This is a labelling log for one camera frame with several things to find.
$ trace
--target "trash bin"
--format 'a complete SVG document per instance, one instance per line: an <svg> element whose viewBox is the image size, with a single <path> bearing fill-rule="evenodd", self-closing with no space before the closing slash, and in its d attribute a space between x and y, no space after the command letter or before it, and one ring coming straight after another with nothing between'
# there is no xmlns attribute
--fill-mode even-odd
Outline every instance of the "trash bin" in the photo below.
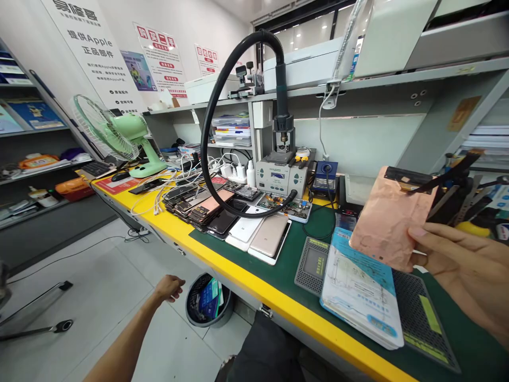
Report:
<svg viewBox="0 0 509 382"><path fill-rule="evenodd" d="M189 288L189 293L186 298L186 316L191 324L198 327L214 327L219 328L226 324L233 314L233 293L224 285L223 299L224 303L219 307L217 317L214 319L201 319L196 314L196 296L200 294L202 289L212 280L212 276L204 273L199 276Z"/></svg>

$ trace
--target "ceiling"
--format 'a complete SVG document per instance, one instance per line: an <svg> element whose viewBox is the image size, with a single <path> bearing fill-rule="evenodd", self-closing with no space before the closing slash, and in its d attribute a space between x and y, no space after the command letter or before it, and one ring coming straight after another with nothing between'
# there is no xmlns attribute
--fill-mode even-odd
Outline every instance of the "ceiling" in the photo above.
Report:
<svg viewBox="0 0 509 382"><path fill-rule="evenodd" d="M244 22L252 22L269 13L278 16L312 0L213 0Z"/></svg>

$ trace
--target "green desk fan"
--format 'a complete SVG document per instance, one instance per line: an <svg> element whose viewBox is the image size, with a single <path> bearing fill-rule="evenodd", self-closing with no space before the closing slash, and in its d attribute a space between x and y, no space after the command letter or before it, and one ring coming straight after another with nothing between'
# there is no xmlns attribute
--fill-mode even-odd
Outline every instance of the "green desk fan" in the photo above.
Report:
<svg viewBox="0 0 509 382"><path fill-rule="evenodd" d="M84 95L74 96L74 116L87 136L97 147L120 160L133 160L139 155L139 145L148 157L148 163L129 172L134 178L146 178L166 168L150 142L143 136L148 133L147 123L132 113L115 117L105 106Z"/></svg>

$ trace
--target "yellow workbench edge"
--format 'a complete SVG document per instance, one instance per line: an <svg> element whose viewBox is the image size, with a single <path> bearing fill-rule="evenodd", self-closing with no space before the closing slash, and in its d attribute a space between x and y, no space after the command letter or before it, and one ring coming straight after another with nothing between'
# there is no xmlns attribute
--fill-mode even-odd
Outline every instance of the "yellow workbench edge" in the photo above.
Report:
<svg viewBox="0 0 509 382"><path fill-rule="evenodd" d="M96 189L114 199L127 211L132 208L137 200L143 198L136 205L134 213L148 210L154 204L156 194L133 195L123 191L117 195L111 195L99 186L96 186ZM315 201L315 203L325 204L326 202ZM138 215L138 218L140 217L159 232L163 232L179 246L208 264L212 269L227 277L235 285L255 296L286 320L372 378L380 381L416 381L412 376L386 361L386 359L350 337L337 326L280 292L264 280L259 279L244 268L193 239L189 234L194 228L171 213L165 211L159 215L154 215L152 211L149 211Z"/></svg>

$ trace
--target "hand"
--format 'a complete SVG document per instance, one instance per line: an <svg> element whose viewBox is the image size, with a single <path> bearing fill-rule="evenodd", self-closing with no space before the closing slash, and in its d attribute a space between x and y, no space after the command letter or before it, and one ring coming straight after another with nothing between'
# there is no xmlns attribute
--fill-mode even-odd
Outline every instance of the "hand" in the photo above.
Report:
<svg viewBox="0 0 509 382"><path fill-rule="evenodd" d="M181 280L177 276L165 275L161 281L157 283L154 294L161 300L175 302L182 293L181 286L185 283L185 280Z"/></svg>
<svg viewBox="0 0 509 382"><path fill-rule="evenodd" d="M509 350L509 248L442 224L408 233L418 246L414 264L425 267L472 321Z"/></svg>

